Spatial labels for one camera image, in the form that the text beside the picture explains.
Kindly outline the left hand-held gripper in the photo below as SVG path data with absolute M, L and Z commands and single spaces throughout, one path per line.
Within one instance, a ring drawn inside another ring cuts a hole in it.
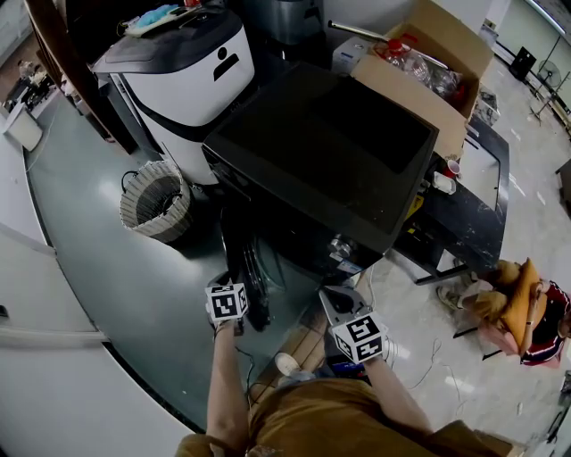
M 218 275 L 205 288 L 206 310 L 212 322 L 240 320 L 249 304 L 244 283 L 233 283 L 229 275 Z

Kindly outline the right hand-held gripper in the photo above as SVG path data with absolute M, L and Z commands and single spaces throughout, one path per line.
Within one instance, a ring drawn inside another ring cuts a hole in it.
M 330 324 L 337 349 L 353 363 L 360 364 L 385 351 L 387 326 L 377 312 L 341 323 L 340 314 L 355 314 L 370 310 L 363 296 L 351 287 L 322 287 L 319 300 Z

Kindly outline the black machine door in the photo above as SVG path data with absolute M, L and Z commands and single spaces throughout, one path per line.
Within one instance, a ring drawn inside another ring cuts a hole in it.
M 271 252 L 275 271 L 271 272 L 261 257 L 260 238 L 246 224 L 245 216 L 223 206 L 220 210 L 220 231 L 229 281 L 243 283 L 248 300 L 245 316 L 251 326 L 262 332 L 270 324 L 269 299 L 272 292 L 286 290 L 284 274 L 275 252 Z

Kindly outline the person's right forearm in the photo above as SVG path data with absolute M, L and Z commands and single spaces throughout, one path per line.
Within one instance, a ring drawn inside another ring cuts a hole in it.
M 395 426 L 420 436 L 433 434 L 427 416 L 383 358 L 365 361 L 364 368 L 383 414 Z

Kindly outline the white and grey machine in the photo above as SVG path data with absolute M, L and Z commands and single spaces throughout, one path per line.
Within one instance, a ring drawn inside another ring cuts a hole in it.
M 184 178 L 218 180 L 202 144 L 248 97 L 254 65 L 244 24 L 226 8 L 174 10 L 171 24 L 125 35 L 95 63 L 123 102 L 121 117 L 140 143 L 172 161 Z

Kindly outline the wooden floor mat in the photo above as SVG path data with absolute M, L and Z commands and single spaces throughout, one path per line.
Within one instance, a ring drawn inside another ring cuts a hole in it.
M 278 351 L 292 355 L 304 370 L 320 368 L 325 362 L 327 326 L 324 311 L 306 311 Z M 274 359 L 270 358 L 249 388 L 250 399 L 257 403 L 277 386 L 280 377 Z

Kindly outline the person's white shoe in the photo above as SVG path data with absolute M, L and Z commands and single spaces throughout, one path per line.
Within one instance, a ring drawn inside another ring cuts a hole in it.
M 296 359 L 288 353 L 277 353 L 274 363 L 284 377 L 291 377 L 302 370 Z

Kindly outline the woven laundry basket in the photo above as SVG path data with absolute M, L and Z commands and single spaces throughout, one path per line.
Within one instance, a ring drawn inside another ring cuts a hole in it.
M 192 227 L 194 195 L 173 163 L 147 162 L 124 173 L 121 190 L 123 228 L 169 244 Z

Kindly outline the black low table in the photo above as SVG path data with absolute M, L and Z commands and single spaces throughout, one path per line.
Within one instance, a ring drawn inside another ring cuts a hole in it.
M 472 119 L 449 195 L 430 187 L 403 223 L 393 250 L 426 273 L 428 285 L 491 270 L 500 259 L 509 207 L 509 144 L 483 120 Z

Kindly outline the pink seat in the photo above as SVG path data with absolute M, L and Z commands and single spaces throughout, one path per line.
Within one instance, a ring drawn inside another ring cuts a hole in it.
M 495 345 L 507 356 L 519 355 L 519 346 L 514 336 L 507 330 L 483 320 L 478 326 L 480 336 L 488 343 Z

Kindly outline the white packet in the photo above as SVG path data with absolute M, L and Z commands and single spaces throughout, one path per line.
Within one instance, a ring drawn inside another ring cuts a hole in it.
M 331 71 L 336 74 L 351 74 L 374 44 L 374 41 L 363 37 L 350 37 L 334 50 Z

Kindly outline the clear jug with red cap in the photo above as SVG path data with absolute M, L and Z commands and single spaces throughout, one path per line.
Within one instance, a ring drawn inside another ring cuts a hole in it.
M 373 52 L 384 61 L 390 63 L 406 74 L 418 80 L 428 79 L 429 68 L 419 53 L 408 49 L 399 38 L 389 38 L 386 42 L 378 42 Z

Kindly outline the metal rod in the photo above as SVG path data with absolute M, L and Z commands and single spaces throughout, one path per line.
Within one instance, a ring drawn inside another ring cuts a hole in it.
M 354 35 L 358 35 L 360 37 L 365 37 L 365 38 L 370 38 L 379 42 L 384 42 L 387 43 L 389 41 L 389 39 L 379 33 L 370 31 L 370 30 L 366 30 L 363 28 L 359 28 L 359 27 L 354 27 L 354 26 L 349 26 L 349 25 L 345 25 L 339 22 L 335 22 L 335 21 L 329 21 L 327 23 L 327 26 L 330 29 L 336 29 L 336 30 L 341 30 L 341 31 L 345 31 L 345 32 L 349 32 L 352 33 Z

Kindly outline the blue cloth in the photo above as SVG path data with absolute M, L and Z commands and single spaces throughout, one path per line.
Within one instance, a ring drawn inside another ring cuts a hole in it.
M 161 5 L 151 11 L 144 13 L 135 23 L 134 26 L 136 28 L 143 28 L 149 25 L 154 24 L 155 22 L 159 21 L 165 15 L 167 15 L 170 11 L 173 11 L 178 8 L 177 4 L 164 4 Z

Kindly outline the black speaker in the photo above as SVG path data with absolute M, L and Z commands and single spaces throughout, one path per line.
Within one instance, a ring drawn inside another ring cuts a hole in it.
M 524 82 L 527 74 L 531 71 L 536 58 L 525 48 L 521 47 L 509 66 L 509 72 L 519 81 Z

